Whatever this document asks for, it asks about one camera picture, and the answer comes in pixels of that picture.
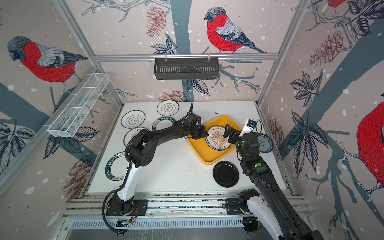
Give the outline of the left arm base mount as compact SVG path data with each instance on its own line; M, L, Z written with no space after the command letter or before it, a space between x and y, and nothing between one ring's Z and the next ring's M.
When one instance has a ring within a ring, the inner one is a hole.
M126 202L119 198L111 199L107 203L106 216L145 216L148 208L148 200L130 199Z

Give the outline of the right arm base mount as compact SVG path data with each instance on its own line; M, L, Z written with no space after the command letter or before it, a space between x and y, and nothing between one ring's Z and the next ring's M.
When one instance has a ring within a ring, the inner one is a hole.
M248 189L240 192L237 198L225 199L225 209L228 215L249 215L252 212L248 208L248 200L252 197L259 197L255 189Z

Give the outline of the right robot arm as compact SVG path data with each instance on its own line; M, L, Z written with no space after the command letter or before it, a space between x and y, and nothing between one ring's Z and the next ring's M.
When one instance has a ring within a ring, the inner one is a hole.
M225 126L224 137L236 146L243 173L255 188L241 192L240 208L255 215L274 240L321 240L294 210L277 184L272 170L260 155L259 133Z

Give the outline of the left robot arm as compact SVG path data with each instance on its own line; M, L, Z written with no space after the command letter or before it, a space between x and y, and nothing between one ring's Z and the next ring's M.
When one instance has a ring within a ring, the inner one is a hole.
M108 193L112 198L110 200L105 198L105 202L108 202L107 207L122 216L131 213L134 209L133 199L141 170L154 159L159 145L175 139L199 140L208 136L201 117L192 112L188 112L168 128L140 131L126 145L124 157L129 164L127 172L119 188Z

